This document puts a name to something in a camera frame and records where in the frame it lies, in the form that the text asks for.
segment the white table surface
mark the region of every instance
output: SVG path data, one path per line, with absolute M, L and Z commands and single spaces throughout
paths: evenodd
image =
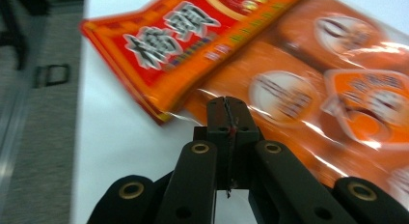
M 85 0 L 85 17 L 140 9 L 150 0 Z M 341 0 L 409 34 L 409 0 Z M 86 223 L 108 187 L 127 175 L 153 181 L 172 171 L 191 122 L 158 126 L 128 95 L 90 43 L 82 42 L 71 223 Z M 216 223 L 256 223 L 247 192 L 218 194 Z

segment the clear plastic film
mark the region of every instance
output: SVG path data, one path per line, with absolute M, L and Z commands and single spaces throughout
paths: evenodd
M 337 0 L 303 0 L 244 46 L 185 108 L 245 101 L 267 139 L 324 184 L 360 177 L 409 209 L 408 38 Z

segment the plastic wrapper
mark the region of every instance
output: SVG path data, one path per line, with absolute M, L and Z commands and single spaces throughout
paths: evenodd
M 210 99 L 240 98 L 264 137 L 286 144 L 322 183 L 363 178 L 409 209 L 409 47 L 384 30 L 337 0 L 303 0 L 185 108 L 205 124 Z
M 83 34 L 159 123 L 243 44 L 299 0 L 155 0 L 84 20 Z

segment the black metal bracket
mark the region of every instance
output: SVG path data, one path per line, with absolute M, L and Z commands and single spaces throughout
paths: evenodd
M 172 173 L 116 181 L 89 223 L 213 223 L 216 191 L 237 188 L 249 190 L 258 223 L 409 223 L 409 212 L 371 182 L 323 186 L 287 146 L 263 139 L 243 101 L 216 98 L 207 117 Z
M 50 87 L 69 82 L 71 66 L 69 64 L 37 67 L 34 75 L 34 88 Z

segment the orange packaging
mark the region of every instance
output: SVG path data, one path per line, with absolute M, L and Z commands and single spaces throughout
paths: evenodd
M 298 0 L 155 0 L 143 11 L 84 20 L 83 34 L 158 122 L 236 49 Z
M 278 45 L 318 70 L 405 70 L 409 48 L 337 0 L 303 0 L 278 23 Z
M 344 5 L 333 6 L 340 4 L 335 0 L 303 0 L 289 16 L 306 4 L 315 5 L 311 6 L 314 14 L 327 13 L 313 9 L 324 4 L 332 14 L 352 11 Z M 409 209 L 409 69 L 402 50 L 409 48 L 390 42 L 398 46 L 390 50 L 399 51 L 385 53 L 386 57 L 373 53 L 373 62 L 354 58 L 363 60 L 354 65 L 325 52 L 310 36 L 312 31 L 294 26 L 280 33 L 283 23 L 299 24 L 298 19 L 307 20 L 305 15 L 293 20 L 283 16 L 278 26 L 264 30 L 219 67 L 184 107 L 205 124 L 205 105 L 210 99 L 242 99 L 264 137 L 287 145 L 322 183 L 333 186 L 340 177 L 363 178 Z M 359 18 L 375 26 L 369 18 L 361 14 Z M 297 47 L 277 44 L 282 36 L 297 37 L 291 42 Z M 377 37 L 372 44 L 381 43 L 385 36 L 379 33 Z M 396 62 L 386 60 L 394 56 Z M 326 67 L 315 69 L 314 65 Z M 372 69 L 377 65 L 384 69 Z

